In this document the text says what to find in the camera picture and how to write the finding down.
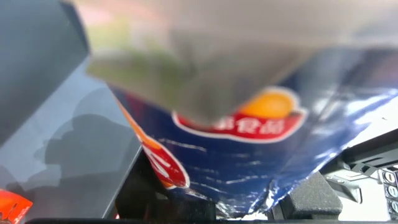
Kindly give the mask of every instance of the blue packaging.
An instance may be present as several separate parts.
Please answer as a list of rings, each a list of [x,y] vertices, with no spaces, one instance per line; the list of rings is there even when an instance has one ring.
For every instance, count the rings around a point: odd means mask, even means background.
[[[397,96],[397,72],[395,51],[323,50],[212,126],[112,90],[163,185],[234,218],[270,209],[344,150]]]

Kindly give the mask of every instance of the orange wrapper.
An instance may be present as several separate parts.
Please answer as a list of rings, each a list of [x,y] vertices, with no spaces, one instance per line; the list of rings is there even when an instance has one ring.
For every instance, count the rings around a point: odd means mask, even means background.
[[[18,194],[0,190],[0,224],[18,224],[32,205]]]

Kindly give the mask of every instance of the snack bag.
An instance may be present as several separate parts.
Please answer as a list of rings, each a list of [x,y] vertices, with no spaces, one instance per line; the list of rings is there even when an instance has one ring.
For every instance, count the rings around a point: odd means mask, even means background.
[[[73,2],[164,187],[221,218],[270,209],[398,95],[395,0]]]
[[[18,224],[33,203],[20,195],[0,190],[0,223]]]

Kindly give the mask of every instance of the red logo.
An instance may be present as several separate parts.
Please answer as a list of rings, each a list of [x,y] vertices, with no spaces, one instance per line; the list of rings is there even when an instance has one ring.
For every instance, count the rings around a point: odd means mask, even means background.
[[[296,132],[303,125],[307,110],[300,107],[299,99],[289,89],[272,87],[210,127],[199,126],[175,112],[172,117],[179,128],[199,136],[272,143]]]
[[[140,140],[142,149],[163,186],[166,189],[189,187],[189,176],[181,163],[164,145],[149,137],[120,103],[119,106]]]

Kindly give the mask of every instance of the dark gray panel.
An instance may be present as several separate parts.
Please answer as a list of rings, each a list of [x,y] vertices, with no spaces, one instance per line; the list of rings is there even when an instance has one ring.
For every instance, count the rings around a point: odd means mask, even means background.
[[[65,11],[0,1],[0,188],[33,201],[26,219],[105,216],[139,148],[108,87],[85,75]]]

